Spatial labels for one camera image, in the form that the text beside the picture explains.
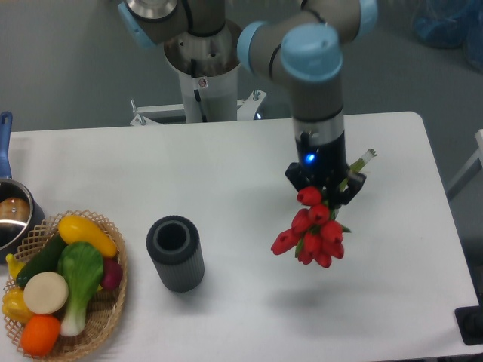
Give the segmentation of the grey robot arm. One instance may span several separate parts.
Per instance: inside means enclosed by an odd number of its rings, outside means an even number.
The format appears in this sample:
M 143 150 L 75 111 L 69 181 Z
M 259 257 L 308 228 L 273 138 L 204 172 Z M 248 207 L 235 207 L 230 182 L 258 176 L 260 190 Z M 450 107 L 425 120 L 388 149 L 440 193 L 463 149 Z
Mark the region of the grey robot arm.
M 298 160 L 285 174 L 294 188 L 315 186 L 332 208 L 361 190 L 365 176 L 346 162 L 340 47 L 374 28 L 376 2 L 304 1 L 280 23 L 245 28 L 223 1 L 123 1 L 118 11 L 138 44 L 164 48 L 187 122 L 234 120 L 245 68 L 288 92 Z

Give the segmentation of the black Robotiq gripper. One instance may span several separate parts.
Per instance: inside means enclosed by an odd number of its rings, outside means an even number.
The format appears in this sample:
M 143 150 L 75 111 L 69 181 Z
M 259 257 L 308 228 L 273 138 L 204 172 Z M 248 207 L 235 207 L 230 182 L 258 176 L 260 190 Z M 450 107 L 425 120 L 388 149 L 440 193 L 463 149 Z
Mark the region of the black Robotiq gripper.
M 346 163 L 345 135 L 328 143 L 316 141 L 302 132 L 296 139 L 298 161 L 289 164 L 285 176 L 300 190 L 314 186 L 335 206 L 347 205 L 362 189 L 367 176 L 349 169 Z

